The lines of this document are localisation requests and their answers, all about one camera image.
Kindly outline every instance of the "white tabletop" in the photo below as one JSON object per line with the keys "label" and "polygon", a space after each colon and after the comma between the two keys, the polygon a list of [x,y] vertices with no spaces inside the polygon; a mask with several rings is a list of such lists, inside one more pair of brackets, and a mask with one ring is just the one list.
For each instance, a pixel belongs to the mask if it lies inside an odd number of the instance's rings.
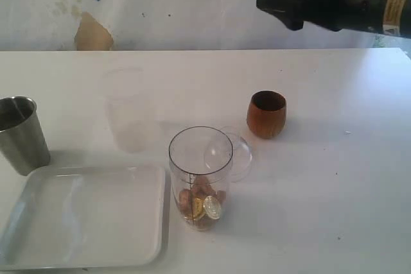
{"label": "white tabletop", "polygon": [[[187,227],[172,200],[164,249],[153,264],[90,271],[411,273],[411,61],[399,49],[36,52],[0,59],[0,96],[37,102],[57,166],[167,166],[171,136],[192,124],[237,126],[253,147],[251,174],[232,184],[230,207],[213,230]],[[138,90],[131,78],[119,81],[124,92],[138,94],[135,107],[113,112],[110,93],[101,89],[107,72],[136,67]],[[251,95],[266,89],[288,102],[286,128],[272,141],[254,137],[245,124]],[[158,130],[147,131],[155,139],[137,145],[138,153],[125,153],[115,140],[133,141],[136,133],[118,136],[114,126],[137,114],[154,117]],[[128,145],[133,152],[134,143]],[[0,169],[3,228],[25,178],[3,157]]]}

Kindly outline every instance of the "transparent cup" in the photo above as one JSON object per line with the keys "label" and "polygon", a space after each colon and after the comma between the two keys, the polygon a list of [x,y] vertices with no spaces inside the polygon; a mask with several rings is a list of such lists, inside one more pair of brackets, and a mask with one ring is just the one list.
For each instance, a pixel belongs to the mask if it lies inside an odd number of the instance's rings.
{"label": "transparent cup", "polygon": [[[211,141],[213,149],[204,160]],[[181,216],[196,230],[210,229],[223,215],[229,192],[232,155],[230,138],[207,126],[187,128],[170,142],[174,199]]]}

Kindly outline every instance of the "silver coin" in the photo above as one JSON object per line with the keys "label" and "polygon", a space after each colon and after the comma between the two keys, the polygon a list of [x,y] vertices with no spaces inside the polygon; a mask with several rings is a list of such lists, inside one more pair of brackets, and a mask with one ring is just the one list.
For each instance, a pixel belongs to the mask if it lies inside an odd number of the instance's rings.
{"label": "silver coin", "polygon": [[211,219],[219,219],[222,208],[220,202],[214,196],[207,196],[203,201],[204,212]]}

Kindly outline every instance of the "metal cup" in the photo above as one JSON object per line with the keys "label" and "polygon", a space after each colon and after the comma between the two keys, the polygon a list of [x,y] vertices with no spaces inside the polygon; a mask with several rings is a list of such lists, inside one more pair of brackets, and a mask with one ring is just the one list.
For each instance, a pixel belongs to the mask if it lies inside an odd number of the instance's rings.
{"label": "metal cup", "polygon": [[24,96],[0,99],[0,151],[22,176],[50,163],[36,109]]}

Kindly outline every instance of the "wooden cup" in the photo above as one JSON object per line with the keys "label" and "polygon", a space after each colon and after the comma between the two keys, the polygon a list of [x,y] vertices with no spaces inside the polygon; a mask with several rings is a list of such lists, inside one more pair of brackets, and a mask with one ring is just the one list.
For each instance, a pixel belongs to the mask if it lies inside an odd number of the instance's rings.
{"label": "wooden cup", "polygon": [[270,139],[283,130],[286,121],[286,100],[273,91],[260,91],[251,97],[247,124],[255,135]]}

